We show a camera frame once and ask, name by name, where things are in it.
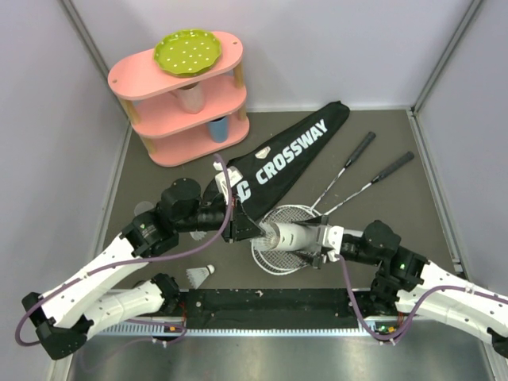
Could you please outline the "white shuttlecock tube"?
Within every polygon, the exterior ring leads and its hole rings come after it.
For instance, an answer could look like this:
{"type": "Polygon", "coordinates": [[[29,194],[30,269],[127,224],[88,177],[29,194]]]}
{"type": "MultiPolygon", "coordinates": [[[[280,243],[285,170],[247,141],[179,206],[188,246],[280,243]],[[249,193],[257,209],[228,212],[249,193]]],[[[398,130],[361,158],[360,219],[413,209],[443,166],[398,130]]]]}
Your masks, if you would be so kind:
{"type": "Polygon", "coordinates": [[[294,223],[278,223],[281,230],[281,249],[276,251],[295,252],[313,248],[318,242],[317,226],[294,223]]]}

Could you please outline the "white shuttlecock bottom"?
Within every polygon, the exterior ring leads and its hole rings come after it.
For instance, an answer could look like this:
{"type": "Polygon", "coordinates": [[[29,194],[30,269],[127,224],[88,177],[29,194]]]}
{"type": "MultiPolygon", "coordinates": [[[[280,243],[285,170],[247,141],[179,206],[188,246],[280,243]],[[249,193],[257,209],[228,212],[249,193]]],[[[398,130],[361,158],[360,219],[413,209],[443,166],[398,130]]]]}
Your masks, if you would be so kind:
{"type": "Polygon", "coordinates": [[[193,267],[186,270],[186,276],[193,289],[198,289],[207,278],[215,272],[215,266],[208,264],[205,267],[193,267]]]}

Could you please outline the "white shuttlecock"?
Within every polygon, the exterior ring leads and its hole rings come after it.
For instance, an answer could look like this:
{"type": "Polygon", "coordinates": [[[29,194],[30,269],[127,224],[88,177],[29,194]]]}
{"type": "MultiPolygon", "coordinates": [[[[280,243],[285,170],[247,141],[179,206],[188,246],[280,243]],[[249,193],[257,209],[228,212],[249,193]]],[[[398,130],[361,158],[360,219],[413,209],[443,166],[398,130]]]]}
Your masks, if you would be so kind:
{"type": "Polygon", "coordinates": [[[252,248],[261,252],[280,250],[282,236],[279,225],[274,222],[262,222],[260,229],[261,236],[252,239],[252,248]]]}
{"type": "Polygon", "coordinates": [[[186,270],[186,276],[193,289],[198,289],[207,278],[215,272],[215,266],[208,264],[205,267],[193,267],[186,270]]]}
{"type": "Polygon", "coordinates": [[[190,232],[190,236],[193,240],[200,241],[206,236],[206,232],[194,231],[194,232],[190,232]]]}

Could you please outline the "clear tube lid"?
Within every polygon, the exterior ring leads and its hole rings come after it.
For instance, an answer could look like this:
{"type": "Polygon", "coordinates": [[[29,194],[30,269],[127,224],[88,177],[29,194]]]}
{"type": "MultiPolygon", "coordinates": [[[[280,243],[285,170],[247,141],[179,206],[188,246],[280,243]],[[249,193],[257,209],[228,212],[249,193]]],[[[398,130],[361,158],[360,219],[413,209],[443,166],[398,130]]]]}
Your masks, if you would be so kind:
{"type": "Polygon", "coordinates": [[[153,208],[154,208],[154,204],[152,202],[142,201],[142,202],[139,202],[136,204],[133,212],[134,212],[135,216],[138,216],[138,215],[145,213],[153,208]]]}

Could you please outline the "white shuttlecock top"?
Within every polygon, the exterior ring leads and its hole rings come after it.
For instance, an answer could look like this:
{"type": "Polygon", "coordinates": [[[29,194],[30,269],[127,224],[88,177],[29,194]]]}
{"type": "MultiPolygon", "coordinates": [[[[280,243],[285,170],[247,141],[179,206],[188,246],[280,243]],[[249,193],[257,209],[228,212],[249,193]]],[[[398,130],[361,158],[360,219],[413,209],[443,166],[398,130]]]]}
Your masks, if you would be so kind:
{"type": "Polygon", "coordinates": [[[190,236],[193,240],[200,241],[206,236],[206,232],[194,231],[194,232],[190,232],[190,236]]]}

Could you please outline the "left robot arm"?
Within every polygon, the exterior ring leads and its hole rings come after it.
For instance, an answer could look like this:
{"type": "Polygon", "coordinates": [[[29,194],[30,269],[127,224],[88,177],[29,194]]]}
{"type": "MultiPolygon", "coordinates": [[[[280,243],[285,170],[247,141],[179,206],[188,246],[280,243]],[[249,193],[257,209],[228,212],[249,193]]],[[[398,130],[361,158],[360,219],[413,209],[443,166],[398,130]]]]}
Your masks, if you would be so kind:
{"type": "Polygon", "coordinates": [[[195,180],[174,181],[154,208],[137,215],[101,254],[60,287],[23,298],[39,344],[51,359],[60,360],[112,325],[143,314],[173,314],[179,308],[180,292],[169,275],[157,274],[120,294],[108,292],[175,248],[180,233],[215,231],[230,242],[259,235],[245,205],[252,195],[245,180],[231,189],[221,185],[210,200],[202,198],[195,180]]]}

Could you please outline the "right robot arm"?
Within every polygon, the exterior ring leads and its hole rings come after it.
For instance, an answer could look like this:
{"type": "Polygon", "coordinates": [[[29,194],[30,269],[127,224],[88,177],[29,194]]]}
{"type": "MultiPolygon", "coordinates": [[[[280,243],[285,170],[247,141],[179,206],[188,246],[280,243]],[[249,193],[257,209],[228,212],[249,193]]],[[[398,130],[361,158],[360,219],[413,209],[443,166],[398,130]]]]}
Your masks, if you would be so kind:
{"type": "Polygon", "coordinates": [[[319,248],[341,266],[347,262],[377,267],[369,300],[380,314],[396,310],[406,320],[391,333],[372,329],[368,334],[380,344],[397,344],[415,316],[433,319],[490,344],[507,356],[507,298],[462,279],[425,256],[401,245],[401,238],[380,220],[362,233],[349,234],[340,226],[313,218],[302,222],[298,237],[319,248]]]}

